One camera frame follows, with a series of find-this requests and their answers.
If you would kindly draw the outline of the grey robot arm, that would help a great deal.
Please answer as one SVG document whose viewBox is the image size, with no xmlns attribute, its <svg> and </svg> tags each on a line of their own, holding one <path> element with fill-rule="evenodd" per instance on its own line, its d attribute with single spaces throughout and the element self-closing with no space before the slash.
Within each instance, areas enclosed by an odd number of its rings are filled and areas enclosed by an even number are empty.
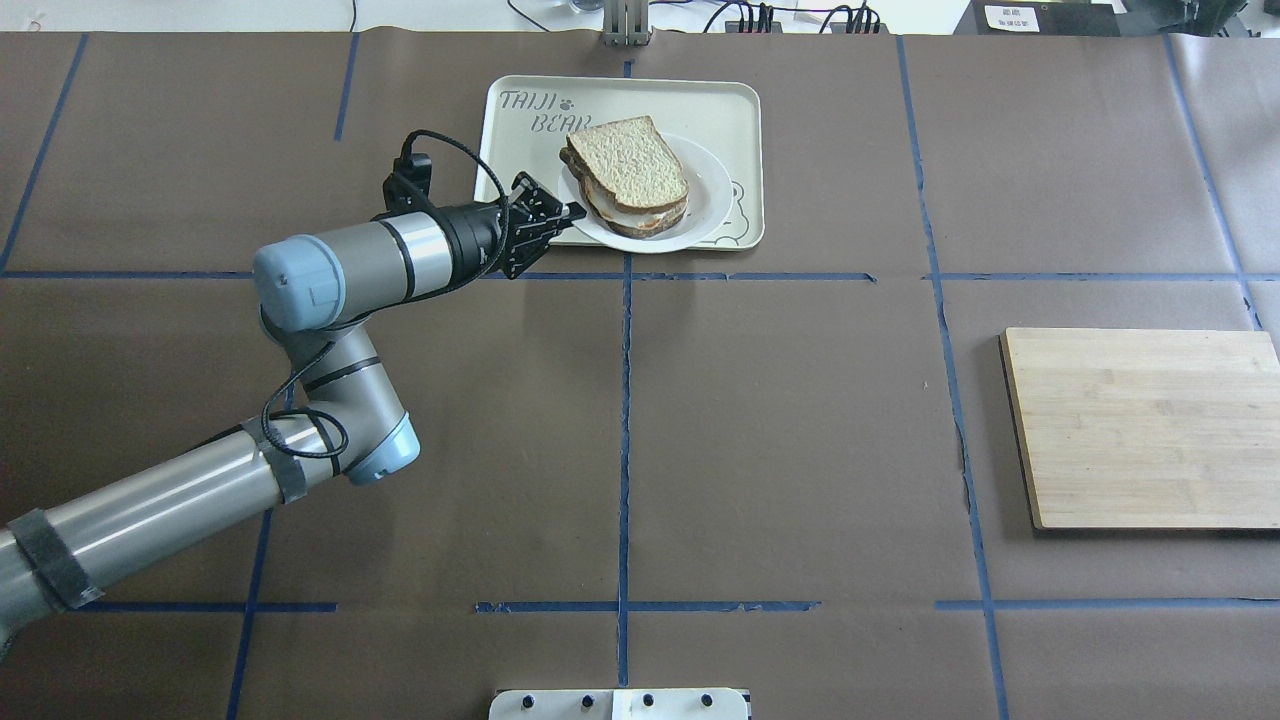
<svg viewBox="0 0 1280 720">
<path fill-rule="evenodd" d="M 585 217 L 520 173 L 493 202 L 440 208 L 402 172 L 370 222 L 260 249 L 265 333 L 291 372 L 256 416 L 178 457 L 3 530 L 3 646 L 109 585 L 335 477 L 366 486 L 416 460 L 420 441 L 365 322 L 499 272 L 516 278 Z"/>
</svg>

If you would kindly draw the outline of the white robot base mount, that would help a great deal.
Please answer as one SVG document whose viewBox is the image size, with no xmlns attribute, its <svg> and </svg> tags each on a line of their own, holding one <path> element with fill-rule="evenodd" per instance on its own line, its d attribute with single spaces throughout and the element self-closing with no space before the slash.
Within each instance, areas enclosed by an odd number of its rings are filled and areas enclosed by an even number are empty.
<svg viewBox="0 0 1280 720">
<path fill-rule="evenodd" d="M 511 689 L 489 719 L 751 719 L 750 694 L 728 687 Z"/>
</svg>

